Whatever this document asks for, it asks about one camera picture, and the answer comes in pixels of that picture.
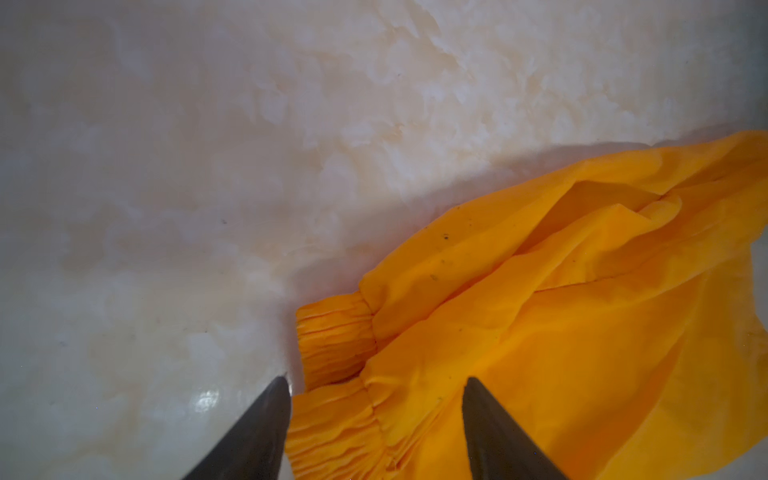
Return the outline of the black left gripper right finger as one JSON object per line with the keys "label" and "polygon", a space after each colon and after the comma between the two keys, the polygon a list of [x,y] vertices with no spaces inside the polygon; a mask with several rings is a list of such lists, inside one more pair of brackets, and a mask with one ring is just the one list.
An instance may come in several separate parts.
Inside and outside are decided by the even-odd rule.
{"label": "black left gripper right finger", "polygon": [[474,480],[566,480],[482,382],[470,377],[462,417]]}

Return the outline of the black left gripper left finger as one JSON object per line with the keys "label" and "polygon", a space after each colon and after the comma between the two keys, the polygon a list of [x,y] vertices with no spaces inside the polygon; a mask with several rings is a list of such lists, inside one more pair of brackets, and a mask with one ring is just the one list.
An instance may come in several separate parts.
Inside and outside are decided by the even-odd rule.
{"label": "black left gripper left finger", "polygon": [[291,407],[289,383],[278,376],[184,479],[277,479]]}

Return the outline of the orange shorts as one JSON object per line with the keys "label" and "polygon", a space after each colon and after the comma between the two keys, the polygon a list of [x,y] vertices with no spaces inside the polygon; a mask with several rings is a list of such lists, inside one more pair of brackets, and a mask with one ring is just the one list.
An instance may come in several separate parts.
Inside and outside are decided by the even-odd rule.
{"label": "orange shorts", "polygon": [[628,151],[457,206],[297,312],[298,479],[467,479],[479,379],[573,479],[687,479],[767,435],[767,135]]}

